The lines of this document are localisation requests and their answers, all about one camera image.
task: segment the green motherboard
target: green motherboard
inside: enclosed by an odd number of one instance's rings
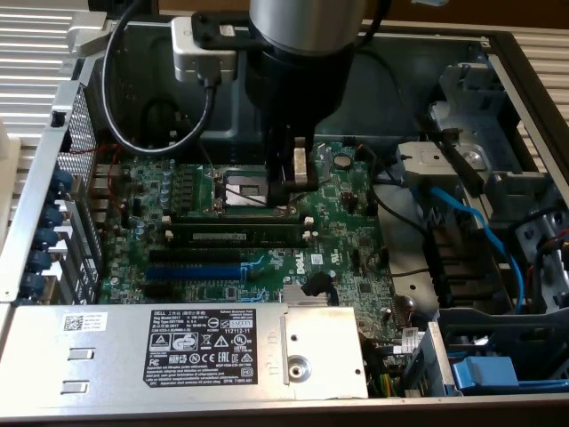
[[[121,162],[126,203],[123,214],[108,217],[100,303],[282,302],[285,286],[325,272],[340,305],[354,307],[360,332],[392,340],[396,316],[385,313],[394,309],[393,286],[375,263],[370,267],[383,244],[377,210],[370,212],[366,201],[367,164],[354,154],[339,142],[320,144],[320,189],[278,208],[255,202],[262,200],[259,166]],[[220,176],[222,184],[214,185]],[[211,278],[169,276],[172,266],[185,271],[184,256],[194,253],[206,255],[199,265]],[[244,271],[241,278],[224,276],[235,268]]]

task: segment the motherboard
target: motherboard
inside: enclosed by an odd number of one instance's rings
[[[337,303],[355,309],[362,334],[392,340],[392,282],[378,262],[368,165],[341,142],[320,143],[316,164],[317,192],[269,208],[262,166],[120,162],[113,186],[124,196],[108,217],[100,303],[333,304],[301,291],[324,277]]]

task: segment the perforated metal panel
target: perforated metal panel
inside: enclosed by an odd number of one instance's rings
[[[61,153],[58,157],[58,163],[61,169],[83,178],[87,188],[89,188],[97,142],[83,88],[79,89],[73,105],[73,113],[69,121],[69,134],[71,136],[70,151],[69,153]]]

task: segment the power supply label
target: power supply label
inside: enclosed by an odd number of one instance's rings
[[[144,382],[152,388],[256,384],[255,310],[152,310]]]

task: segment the barcode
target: barcode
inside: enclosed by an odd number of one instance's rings
[[[83,316],[66,316],[64,331],[80,331],[83,329]]]

